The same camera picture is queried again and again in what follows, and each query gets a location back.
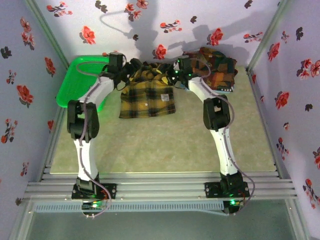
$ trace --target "green tray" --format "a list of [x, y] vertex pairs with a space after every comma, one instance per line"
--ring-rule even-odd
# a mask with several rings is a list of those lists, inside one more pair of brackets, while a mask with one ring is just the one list
[[[99, 74], [102, 68], [109, 63], [109, 57], [101, 55], [79, 56], [74, 59], [69, 66], [60, 90], [56, 96], [56, 103], [62, 107], [67, 108], [70, 100], [77, 100], [81, 98], [89, 88], [95, 84], [97, 78], [94, 76], [87, 76], [77, 71], [76, 66], [84, 62], [101, 62], [88, 63], [79, 66], [79, 69], [92, 74]], [[97, 111], [100, 112], [106, 102], [106, 98], [102, 101]]]

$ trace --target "beige floor mat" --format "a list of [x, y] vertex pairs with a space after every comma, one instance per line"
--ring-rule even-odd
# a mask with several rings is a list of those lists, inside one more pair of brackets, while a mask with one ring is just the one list
[[[238, 67], [228, 99], [235, 110], [230, 139], [238, 166], [247, 172], [275, 171], [249, 79]], [[99, 113], [96, 164], [100, 173], [219, 172], [216, 145], [203, 124], [203, 104], [190, 91], [174, 89], [176, 113], [120, 119], [120, 92]], [[77, 152], [64, 117], [51, 173], [77, 173]]]

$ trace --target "floral wallpaper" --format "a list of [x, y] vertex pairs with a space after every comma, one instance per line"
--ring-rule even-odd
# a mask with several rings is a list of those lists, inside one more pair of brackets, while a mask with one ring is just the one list
[[320, 239], [320, 3], [292, 1], [253, 69], [277, 157]]
[[211, 46], [239, 66], [249, 64], [279, 5], [279, 0], [33, 1], [70, 62], [113, 51], [165, 62]]
[[6, 240], [28, 182], [42, 170], [66, 68], [22, 1], [2, 2], [0, 15], [0, 239]]

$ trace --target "cable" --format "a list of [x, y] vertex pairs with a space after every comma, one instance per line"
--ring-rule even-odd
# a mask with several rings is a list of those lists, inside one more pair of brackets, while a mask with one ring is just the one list
[[236, 214], [238, 214], [238, 213], [248, 204], [248, 202], [250, 201], [250, 199], [251, 199], [252, 196], [254, 195], [254, 192], [255, 192], [255, 189], [256, 189], [256, 184], [255, 184], [255, 182], [253, 181], [253, 179], [252, 179], [250, 176], [248, 176], [247, 174], [245, 174], [245, 173], [237, 166], [236, 162], [232, 159], [231, 154], [230, 154], [230, 150], [229, 150], [229, 148], [228, 148], [226, 131], [227, 131], [227, 129], [230, 127], [230, 125], [231, 125], [231, 124], [234, 122], [234, 120], [235, 120], [235, 110], [234, 110], [233, 106], [231, 105], [231, 103], [230, 103], [227, 99], [221, 97], [221, 96], [218, 95], [218, 94], [215, 94], [214, 91], [213, 91], [211, 88], [208, 88], [208, 85], [205, 84], [204, 78], [209, 77], [209, 76], [211, 75], [211, 69], [210, 69], [210, 67], [208, 66], [208, 64], [207, 64], [206, 62], [204, 62], [203, 60], [198, 59], [198, 58], [191, 58], [191, 59], [194, 59], [194, 60], [197, 60], [197, 61], [203, 63], [203, 64], [207, 67], [207, 69], [208, 69], [208, 71], [209, 71], [209, 73], [208, 73], [207, 75], [200, 77], [200, 84], [201, 84], [201, 86], [203, 86], [203, 87], [206, 89], [206, 91], [209, 92], [212, 96], [214, 96], [214, 97], [216, 97], [216, 98], [218, 98], [218, 99], [220, 99], [220, 100], [222, 100], [222, 101], [225, 101], [225, 102], [229, 105], [229, 107], [230, 107], [230, 109], [231, 109], [231, 113], [232, 113], [232, 114], [231, 114], [230, 122], [229, 122], [229, 124], [223, 129], [223, 139], [224, 139], [225, 148], [226, 148], [228, 157], [229, 157], [230, 161], [232, 162], [232, 164], [234, 165], [234, 167], [235, 167], [243, 176], [245, 176], [246, 178], [248, 178], [248, 179], [252, 182], [252, 185], [253, 185], [250, 196], [249, 196], [248, 199], [246, 200], [246, 202], [245, 202], [245, 204], [243, 205], [243, 207], [236, 213]]
[[98, 84], [93, 87], [89, 93], [87, 94], [87, 96], [85, 97], [84, 99], [84, 102], [83, 102], [83, 113], [84, 113], [84, 127], [83, 127], [83, 131], [82, 131], [82, 134], [81, 134], [81, 137], [79, 139], [79, 145], [80, 145], [80, 148], [79, 148], [79, 159], [80, 159], [80, 165], [85, 173], [85, 175], [87, 175], [87, 177], [97, 186], [99, 186], [100, 188], [102, 188], [106, 194], [108, 195], [110, 201], [109, 201], [109, 204], [106, 204], [105, 208], [100, 211], [99, 213], [97, 214], [92, 214], [91, 216], [89, 215], [85, 215], [83, 212], [82, 214], [85, 215], [87, 218], [94, 218], [94, 217], [97, 217], [99, 215], [101, 215], [102, 213], [104, 213], [106, 210], [108, 210], [111, 206], [111, 203], [112, 203], [112, 200], [111, 200], [111, 194], [110, 192], [108, 191], [108, 189], [106, 187], [104, 187], [102, 184], [100, 184], [99, 182], [95, 181], [91, 176], [90, 174], [88, 173], [88, 171], [86, 170], [85, 168], [85, 165], [83, 163], [83, 159], [82, 159], [82, 147], [83, 147], [83, 144], [82, 144], [82, 141], [83, 139], [85, 138], [85, 134], [86, 134], [86, 131], [87, 131], [87, 124], [88, 124], [88, 113], [87, 113], [87, 101], [88, 101], [88, 98], [91, 96], [91, 94], [101, 85], [101, 75], [102, 73], [100, 74], [95, 74], [95, 73], [89, 73], [89, 72], [85, 72], [85, 71], [82, 71], [79, 69], [79, 66], [81, 65], [84, 65], [84, 64], [101, 64], [102, 62], [100, 61], [87, 61], [87, 62], [82, 62], [82, 63], [79, 63], [78, 65], [76, 65], [76, 70], [83, 74], [83, 75], [87, 75], [87, 76], [92, 76], [92, 77], [96, 77], [98, 78]]

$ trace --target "yellow plaid cloth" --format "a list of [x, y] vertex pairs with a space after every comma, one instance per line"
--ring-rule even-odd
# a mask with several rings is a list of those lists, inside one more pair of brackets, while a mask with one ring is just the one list
[[176, 112], [173, 87], [158, 64], [140, 68], [121, 92], [119, 118], [149, 118]]

